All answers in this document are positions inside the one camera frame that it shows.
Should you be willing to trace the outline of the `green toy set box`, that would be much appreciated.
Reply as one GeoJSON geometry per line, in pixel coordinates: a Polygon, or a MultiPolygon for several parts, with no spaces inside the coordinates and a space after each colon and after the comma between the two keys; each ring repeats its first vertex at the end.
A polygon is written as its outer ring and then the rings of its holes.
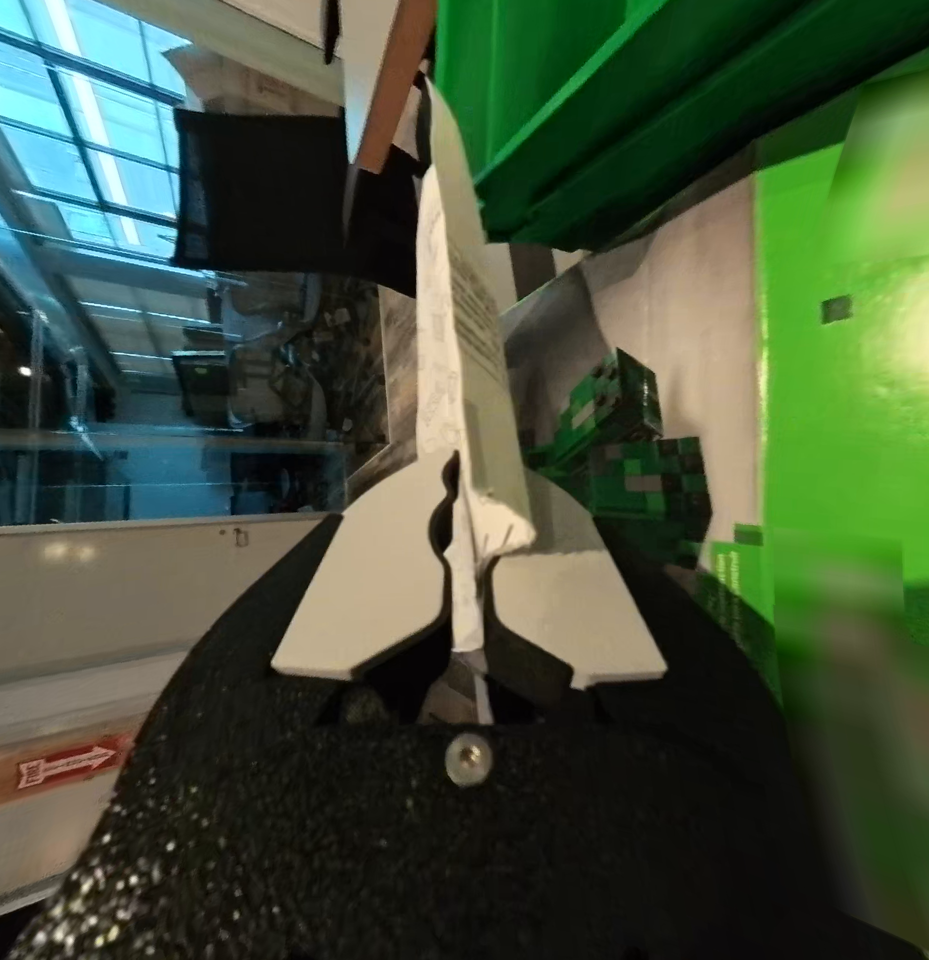
{"type": "Polygon", "coordinates": [[[736,150],[505,315],[547,442],[620,348],[668,436],[703,440],[712,543],[737,523],[785,661],[831,711],[929,737],[929,66],[736,150]]]}

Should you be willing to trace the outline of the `black office chair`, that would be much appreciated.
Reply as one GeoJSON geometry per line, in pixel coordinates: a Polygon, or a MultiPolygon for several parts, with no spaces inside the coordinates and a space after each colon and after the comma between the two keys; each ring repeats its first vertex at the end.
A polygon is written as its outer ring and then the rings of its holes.
{"type": "Polygon", "coordinates": [[[327,274],[415,297],[423,164],[411,154],[391,147],[381,173],[351,173],[342,114],[176,109],[173,121],[173,266],[327,274]]]}

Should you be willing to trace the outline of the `green plastic bin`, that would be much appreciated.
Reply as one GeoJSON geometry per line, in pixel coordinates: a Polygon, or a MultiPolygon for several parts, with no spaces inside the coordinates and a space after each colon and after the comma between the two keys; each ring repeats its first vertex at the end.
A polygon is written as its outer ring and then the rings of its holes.
{"type": "Polygon", "coordinates": [[[444,1],[434,79],[493,243],[596,250],[929,48],[929,1],[444,1]]]}

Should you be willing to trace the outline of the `large window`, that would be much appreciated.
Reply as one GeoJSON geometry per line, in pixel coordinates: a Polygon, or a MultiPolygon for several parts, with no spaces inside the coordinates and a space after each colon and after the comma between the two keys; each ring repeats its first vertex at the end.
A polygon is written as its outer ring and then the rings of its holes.
{"type": "Polygon", "coordinates": [[[185,83],[168,55],[189,43],[103,2],[0,1],[0,178],[32,236],[170,260],[185,83]]]}

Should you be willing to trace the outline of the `red arrow sticker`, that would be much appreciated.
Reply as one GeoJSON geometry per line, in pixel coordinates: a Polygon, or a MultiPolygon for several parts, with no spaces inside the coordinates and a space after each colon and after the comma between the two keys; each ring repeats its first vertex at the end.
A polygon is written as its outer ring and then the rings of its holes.
{"type": "Polygon", "coordinates": [[[20,761],[16,791],[59,786],[119,769],[134,746],[134,736],[115,734],[20,761]]]}

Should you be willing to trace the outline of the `white printed paper bag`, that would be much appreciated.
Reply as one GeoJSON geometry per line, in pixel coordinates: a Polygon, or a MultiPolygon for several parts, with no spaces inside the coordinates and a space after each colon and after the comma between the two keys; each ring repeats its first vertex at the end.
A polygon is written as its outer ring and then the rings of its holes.
{"type": "Polygon", "coordinates": [[[458,123],[429,78],[417,131],[430,162],[415,239],[415,439],[419,455],[458,456],[458,492],[445,551],[452,652],[473,678],[478,722],[490,723],[485,611],[491,590],[484,577],[493,561],[531,546],[537,531],[478,198],[458,123]]]}

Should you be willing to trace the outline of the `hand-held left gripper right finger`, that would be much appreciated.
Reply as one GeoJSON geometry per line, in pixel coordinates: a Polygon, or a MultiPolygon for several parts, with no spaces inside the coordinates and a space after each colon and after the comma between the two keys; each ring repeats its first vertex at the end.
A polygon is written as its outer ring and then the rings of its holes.
{"type": "Polygon", "coordinates": [[[507,690],[588,690],[663,678],[667,663],[588,510],[527,476],[536,538],[485,576],[483,657],[507,690]]]}

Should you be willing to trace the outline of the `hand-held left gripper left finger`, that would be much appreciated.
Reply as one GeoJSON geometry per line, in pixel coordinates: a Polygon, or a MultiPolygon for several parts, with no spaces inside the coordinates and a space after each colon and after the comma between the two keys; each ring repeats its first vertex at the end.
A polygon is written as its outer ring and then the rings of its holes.
{"type": "Polygon", "coordinates": [[[448,627],[460,456],[437,450],[380,481],[341,515],[278,645],[279,674],[352,681],[448,627]]]}

